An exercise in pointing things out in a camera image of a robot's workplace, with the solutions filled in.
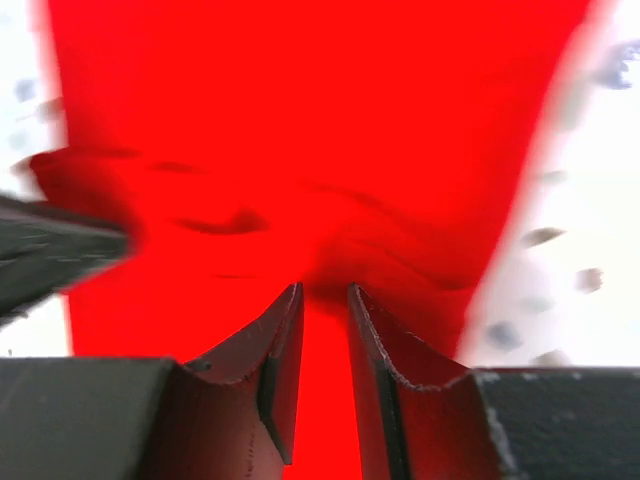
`metal jaw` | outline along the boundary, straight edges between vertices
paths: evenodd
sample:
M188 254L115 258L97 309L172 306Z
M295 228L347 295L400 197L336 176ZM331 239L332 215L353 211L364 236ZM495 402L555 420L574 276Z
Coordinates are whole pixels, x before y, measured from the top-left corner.
M640 477L640 370L468 369L349 306L364 480Z
M114 225L0 196L0 327L127 252Z
M292 285L185 366L0 361L0 478L279 480L292 461L302 304Z

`gray speckle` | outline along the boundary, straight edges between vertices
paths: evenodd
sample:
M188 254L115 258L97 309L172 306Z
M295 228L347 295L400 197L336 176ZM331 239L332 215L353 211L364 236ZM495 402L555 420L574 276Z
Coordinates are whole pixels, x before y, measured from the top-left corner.
M631 70L638 69L640 60L640 41L614 45L604 65L595 73L600 85L613 90L626 90L633 87L634 76Z
M504 351L510 351L522 345L513 324L500 322L487 328L486 337L490 343Z
M567 233L565 230L555 227L535 228L522 237L522 242L527 248L536 247L565 233Z
M28 102L36 96L36 82L30 78L19 80L14 88L14 93L20 103Z
M553 350L534 358L533 364L542 368L566 367L571 365L571 360L561 350Z

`white surface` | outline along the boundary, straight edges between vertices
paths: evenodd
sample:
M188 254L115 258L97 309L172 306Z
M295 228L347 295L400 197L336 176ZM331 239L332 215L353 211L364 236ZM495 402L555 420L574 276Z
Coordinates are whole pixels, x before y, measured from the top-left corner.
M640 365L640 85L609 90L591 82L575 128L558 130L554 117L563 96L590 78L609 46L640 38L639 1L624 0L608 13L599 11L577 32L552 89L523 180L521 211L469 312L462 363L525 366L560 350L575 365ZM567 181L540 180L542 172L558 170ZM534 248L518 243L541 227L567 234ZM586 295L575 288L575 275L585 268L604 271L601 290ZM532 311L523 306L530 298L550 307ZM502 341L492 335L495 325Z
M38 107L55 96L45 79L42 32L31 29L26 0L0 0L0 192L23 200L41 200L28 176L15 164L55 147L54 126ZM33 82L33 96L20 101L16 84ZM1 356L64 356L69 354L66 300L54 295L28 312L28 317L0 330Z

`black metal bracket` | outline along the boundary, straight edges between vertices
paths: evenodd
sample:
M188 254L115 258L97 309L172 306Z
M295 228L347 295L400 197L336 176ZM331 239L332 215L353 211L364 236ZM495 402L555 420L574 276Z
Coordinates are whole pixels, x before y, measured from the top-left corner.
M349 306L364 480L640 478L640 369L467 369Z
M0 327L127 252L115 225L0 196Z
M279 480L292 458L302 329L292 285L185 366L0 360L0 478Z

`red fabric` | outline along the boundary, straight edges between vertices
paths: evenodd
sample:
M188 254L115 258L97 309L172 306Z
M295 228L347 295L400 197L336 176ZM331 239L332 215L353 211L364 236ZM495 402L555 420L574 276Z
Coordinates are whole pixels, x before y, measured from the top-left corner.
M134 238L76 354L187 360L303 280L286 478L359 478L346 286L455 354L586 3L49 0L70 146L31 166Z

